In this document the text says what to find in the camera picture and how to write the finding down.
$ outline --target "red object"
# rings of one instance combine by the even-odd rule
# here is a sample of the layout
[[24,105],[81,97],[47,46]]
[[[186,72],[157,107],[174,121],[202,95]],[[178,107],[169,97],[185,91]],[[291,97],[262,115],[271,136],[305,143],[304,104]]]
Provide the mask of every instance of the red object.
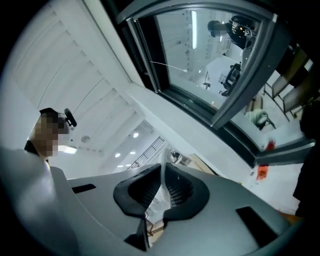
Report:
[[[266,146],[267,151],[274,150],[276,147],[276,142],[274,140],[269,140],[268,145]],[[257,181],[263,180],[267,177],[269,170],[269,165],[259,165],[258,166],[258,173],[257,173]]]

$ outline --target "railing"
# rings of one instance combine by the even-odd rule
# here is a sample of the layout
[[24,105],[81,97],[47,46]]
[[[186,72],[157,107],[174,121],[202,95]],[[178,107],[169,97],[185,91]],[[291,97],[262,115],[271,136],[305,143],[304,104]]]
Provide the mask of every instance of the railing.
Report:
[[128,167],[127,170],[132,169],[132,168],[137,168],[137,167],[141,167],[144,166],[147,162],[148,159],[150,159],[151,157],[154,156],[154,153],[165,143],[165,140],[162,139],[160,136],[151,144],[150,147],[148,147],[146,149],[146,151],[144,151],[142,153],[142,155],[140,155],[134,162],[133,164],[130,165],[130,167]]

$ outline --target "smoke detector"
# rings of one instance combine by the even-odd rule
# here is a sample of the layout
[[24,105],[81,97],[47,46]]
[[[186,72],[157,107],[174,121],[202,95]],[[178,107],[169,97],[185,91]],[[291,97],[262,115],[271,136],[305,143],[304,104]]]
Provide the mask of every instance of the smoke detector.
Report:
[[85,135],[85,136],[82,136],[81,142],[82,143],[88,143],[90,141],[90,139],[91,138],[89,136]]

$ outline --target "ceiling light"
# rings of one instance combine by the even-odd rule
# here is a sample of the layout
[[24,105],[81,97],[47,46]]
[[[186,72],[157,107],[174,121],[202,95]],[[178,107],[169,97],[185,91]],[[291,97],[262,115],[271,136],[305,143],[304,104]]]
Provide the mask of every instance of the ceiling light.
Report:
[[197,13],[191,11],[191,21],[192,21],[192,49],[197,48]]
[[75,154],[77,152],[77,148],[74,146],[64,146],[62,151],[67,154]]

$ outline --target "black slot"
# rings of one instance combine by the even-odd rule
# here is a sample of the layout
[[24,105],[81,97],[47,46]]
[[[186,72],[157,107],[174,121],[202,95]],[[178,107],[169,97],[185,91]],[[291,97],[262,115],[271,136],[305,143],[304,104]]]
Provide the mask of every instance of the black slot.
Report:
[[240,218],[247,226],[260,247],[264,247],[277,238],[276,233],[249,206],[236,209]]
[[93,184],[87,184],[87,185],[82,185],[82,186],[75,186],[75,187],[72,187],[72,190],[75,194],[77,193],[81,193],[81,192],[85,192],[85,191],[88,191],[88,190],[93,190],[95,189],[96,186],[93,185]]

